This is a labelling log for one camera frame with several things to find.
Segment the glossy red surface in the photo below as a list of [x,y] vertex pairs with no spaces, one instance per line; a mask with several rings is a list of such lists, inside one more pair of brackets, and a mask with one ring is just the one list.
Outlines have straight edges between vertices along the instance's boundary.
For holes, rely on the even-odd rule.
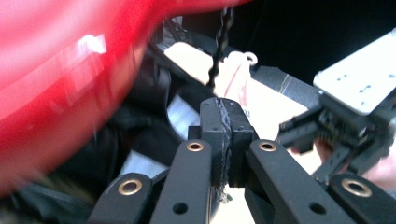
[[101,128],[163,19],[247,1],[0,1],[0,196],[60,165]]

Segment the red object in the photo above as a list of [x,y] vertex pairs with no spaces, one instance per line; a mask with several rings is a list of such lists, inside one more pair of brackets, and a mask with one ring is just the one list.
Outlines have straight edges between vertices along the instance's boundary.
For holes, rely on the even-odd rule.
[[0,196],[62,164],[101,128],[163,19],[247,1],[0,1]]

